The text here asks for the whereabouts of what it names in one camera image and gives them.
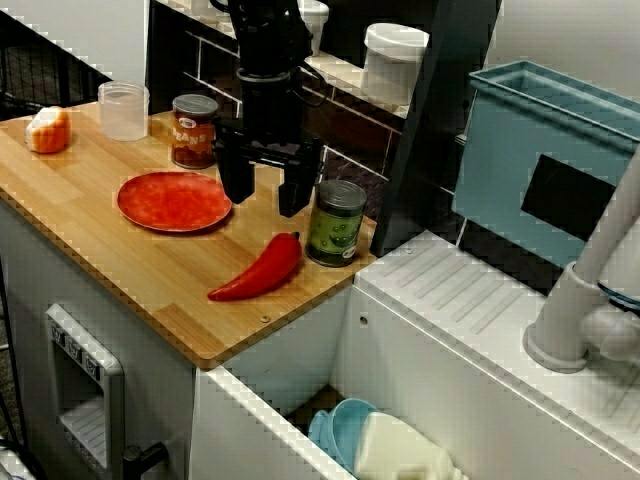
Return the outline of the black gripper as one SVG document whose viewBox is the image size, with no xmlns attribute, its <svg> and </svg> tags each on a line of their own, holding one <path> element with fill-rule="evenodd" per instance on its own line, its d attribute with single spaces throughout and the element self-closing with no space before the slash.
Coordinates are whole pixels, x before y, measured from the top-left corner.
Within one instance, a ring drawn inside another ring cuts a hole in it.
<svg viewBox="0 0 640 480">
<path fill-rule="evenodd" d="M 215 152 L 225 194 L 241 204 L 255 191 L 254 163 L 284 169 L 279 214 L 291 218 L 310 202 L 322 166 L 321 142 L 303 132 L 303 98 L 294 70 L 265 76 L 240 68 L 242 113 L 217 125 Z"/>
</svg>

